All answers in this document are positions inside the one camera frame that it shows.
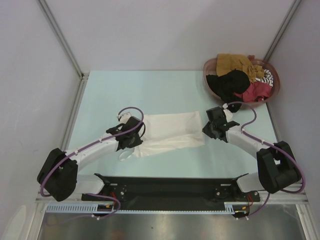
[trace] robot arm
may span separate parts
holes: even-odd
[[[131,116],[130,113],[125,113],[119,121],[121,124],[108,129],[100,138],[85,146],[65,152],[59,148],[52,150],[38,174],[38,183],[42,185],[50,171],[69,156],[47,179],[44,185],[45,190],[58,202],[67,199],[71,194],[99,193],[106,184],[104,178],[99,174],[78,175],[78,172],[102,156],[121,149],[134,148],[143,142],[139,136],[143,123],[141,124],[139,119]],[[138,124],[140,125],[135,130],[121,135]]]
[[[240,176],[236,180],[242,192],[265,189],[274,194],[301,179],[299,170],[288,156],[264,144],[263,140],[257,141],[259,138],[251,133],[248,134],[247,131],[245,131],[247,134],[243,134],[239,123],[228,121],[228,110],[215,107],[207,110],[206,113],[209,122],[202,131],[207,136],[236,145],[257,160],[258,172]],[[286,142],[281,141],[272,145],[294,158],[291,148]]]

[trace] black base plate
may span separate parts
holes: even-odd
[[[247,195],[235,191],[231,178],[106,177],[108,187],[121,201],[122,210],[133,211],[223,211],[224,202],[247,203]],[[249,193],[254,202],[260,196]],[[83,201],[106,201],[87,198]]]

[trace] light blue table surface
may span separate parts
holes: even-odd
[[[199,111],[203,125],[206,110],[221,106],[204,86],[202,71],[92,71],[77,114],[69,148],[96,140],[119,122],[122,108],[135,106],[145,114],[175,114]],[[255,108],[257,120],[247,130],[265,140],[276,141],[267,106]],[[253,118],[241,109],[233,120],[243,124]],[[205,137],[205,145],[119,161],[118,151],[86,166],[91,175],[179,178],[234,178],[257,171],[257,161],[237,146]]]

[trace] black bracket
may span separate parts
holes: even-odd
[[[260,202],[258,192],[243,193],[236,179],[154,178],[101,176],[108,182],[99,195],[112,196],[121,202],[121,209],[133,211],[223,211],[225,202],[243,202],[248,195]],[[105,198],[83,194],[83,201]]]
[[[227,122],[223,108],[214,107],[206,111],[209,122],[204,126],[202,132],[212,139],[220,139],[227,143],[226,131],[240,124],[235,121]]]
[[[59,148],[52,150],[43,167],[41,168],[37,182],[42,184],[45,177],[63,158],[66,154]],[[68,158],[46,182],[44,188],[57,202],[67,199],[75,190],[77,184],[78,165],[77,161]]]
[[[139,122],[140,122],[140,120],[138,118],[131,116],[128,119],[128,121],[126,122],[126,124],[121,123],[115,127],[109,128],[105,132],[107,134],[111,134],[111,135],[123,133],[125,131],[128,131],[128,130],[134,128],[136,125],[138,125]],[[131,132],[128,132],[127,134],[115,137],[115,139],[119,142],[117,151],[120,149],[125,149],[125,148],[131,149],[131,148],[134,148],[134,147],[142,144],[143,141],[141,140],[141,138],[139,136],[139,131],[142,126],[143,126],[143,124],[141,124],[139,127],[137,127],[134,131],[131,131]]]
[[[288,153],[294,159],[294,154],[288,143],[281,141],[274,145]],[[261,149],[256,153],[256,159],[261,185],[271,194],[274,194],[301,179],[299,170],[291,160],[272,147]],[[280,160],[280,164],[277,165],[275,160]]]

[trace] cable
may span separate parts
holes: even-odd
[[[271,144],[271,143],[269,143],[269,142],[266,142],[266,141],[264,141],[264,140],[262,140],[262,139],[260,139],[260,138],[258,138],[258,137],[256,137],[256,136],[253,136],[253,135],[251,135],[251,134],[249,134],[249,133],[247,133],[247,132],[245,131],[244,127],[245,127],[245,126],[248,126],[249,124],[252,124],[252,123],[257,119],[257,112],[255,111],[255,109],[254,109],[251,105],[249,105],[249,104],[247,104],[247,103],[245,103],[245,102],[242,102],[242,101],[233,101],[233,102],[227,103],[226,105],[228,106],[228,105],[231,105],[231,104],[242,104],[242,105],[246,105],[247,107],[249,107],[249,108],[253,111],[254,118],[253,118],[251,121],[248,121],[248,122],[244,123],[244,124],[241,126],[241,132],[242,132],[244,135],[246,135],[247,137],[249,137],[249,138],[251,138],[251,139],[253,139],[253,140],[255,140],[255,141],[259,142],[259,143],[262,143],[262,144],[264,144],[264,145],[267,145],[268,147],[271,147],[271,148],[277,150],[277,151],[280,152],[280,153],[282,153],[282,154],[285,155],[287,158],[289,158],[290,161],[293,163],[293,165],[298,169],[298,171],[299,171],[299,173],[300,173],[300,175],[301,175],[301,179],[302,179],[302,184],[301,184],[300,189],[298,189],[297,191],[289,191],[289,190],[282,189],[281,191],[282,191],[282,192],[285,192],[285,193],[289,193],[289,194],[298,194],[298,193],[301,193],[301,192],[305,189],[305,186],[306,186],[306,177],[305,177],[304,172],[303,172],[302,169],[300,168],[300,166],[297,164],[296,160],[295,160],[292,156],[290,156],[287,152],[285,152],[284,150],[280,149],[279,147],[277,147],[277,146],[275,146],[275,145],[273,145],[273,144]],[[255,215],[256,213],[258,213],[258,212],[267,204],[269,198],[270,198],[270,193],[268,192],[268,196],[266,197],[266,199],[265,199],[264,203],[262,204],[262,206],[261,206],[257,211],[251,213],[250,216]]]
[[[247,198],[248,198],[248,202],[251,202],[251,204],[248,205],[248,207],[250,208],[254,204],[254,200],[253,200],[253,198],[251,197],[250,194],[248,194]]]
[[[115,135],[111,135],[111,136],[107,136],[107,137],[105,137],[105,138],[102,138],[101,141],[100,141],[100,140],[94,141],[94,142],[92,142],[92,143],[90,143],[90,144],[88,144],[88,145],[80,148],[80,149],[77,151],[77,154],[78,154],[78,153],[81,153],[82,151],[84,151],[84,150],[86,150],[86,149],[88,149],[88,148],[91,148],[92,146],[94,146],[94,145],[96,145],[96,144],[98,144],[98,143],[100,143],[100,142],[104,142],[104,141],[106,141],[106,140],[109,140],[109,139],[112,139],[112,138],[116,138],[116,137],[118,137],[118,136],[121,136],[121,135],[130,133],[130,132],[134,131],[135,129],[137,129],[141,124],[143,124],[144,113],[143,113],[139,108],[137,108],[137,107],[135,107],[135,106],[125,107],[124,109],[122,109],[122,110],[118,113],[118,116],[119,116],[123,111],[125,111],[125,110],[127,110],[127,109],[135,109],[135,110],[138,110],[138,111],[141,113],[141,120],[140,120],[140,122],[139,122],[136,126],[134,126],[133,128],[131,128],[131,129],[127,130],[127,131],[120,132],[120,133],[117,133],[117,134],[115,134]],[[45,193],[44,193],[45,185],[46,185],[48,179],[49,179],[49,178],[51,177],[51,175],[55,172],[55,170],[57,170],[57,169],[61,166],[61,164],[63,164],[67,159],[73,157],[74,155],[76,155],[76,152],[75,152],[75,151],[72,152],[72,153],[70,153],[70,154],[67,155],[66,157],[64,157],[61,161],[59,161],[59,162],[57,163],[57,165],[55,165],[55,166],[51,169],[51,171],[47,174],[47,176],[44,178],[44,180],[43,180],[43,182],[42,182],[42,184],[41,184],[41,186],[40,186],[40,194],[41,194],[42,197],[46,198],[46,197],[50,197],[50,196],[51,196],[51,194],[45,194]]]
[[[92,193],[86,193],[87,195],[90,195],[90,196],[93,196],[93,197],[98,197],[98,198],[104,198],[104,199],[110,199],[112,200],[113,202],[116,202],[118,204],[118,207],[116,210],[114,210],[113,212],[111,213],[108,213],[107,215],[105,216],[98,216],[98,217],[95,217],[93,214],[89,215],[89,214],[82,214],[82,215],[78,215],[78,216],[75,216],[75,217],[71,217],[67,220],[64,220],[64,221],[60,221],[58,223],[54,223],[54,224],[49,224],[47,222],[47,219],[45,220],[45,224],[49,227],[54,227],[54,226],[57,226],[57,225],[61,225],[61,224],[65,224],[65,223],[68,223],[72,220],[75,220],[75,219],[79,219],[79,218],[94,218],[97,219],[97,220],[100,220],[100,219],[106,219],[106,218],[109,218],[111,216],[113,216],[114,214],[116,214],[116,212],[118,212],[121,208],[121,203],[118,199],[116,199],[115,197],[111,197],[111,196],[103,196],[103,195],[97,195],[97,194],[92,194]]]
[[[116,194],[113,191],[111,192],[111,195],[113,198],[115,198],[115,199],[117,198]]]
[[[143,132],[142,132],[140,138],[142,138],[146,133],[146,125],[145,125],[145,123],[142,123],[142,125],[143,125],[144,128],[143,128]]]

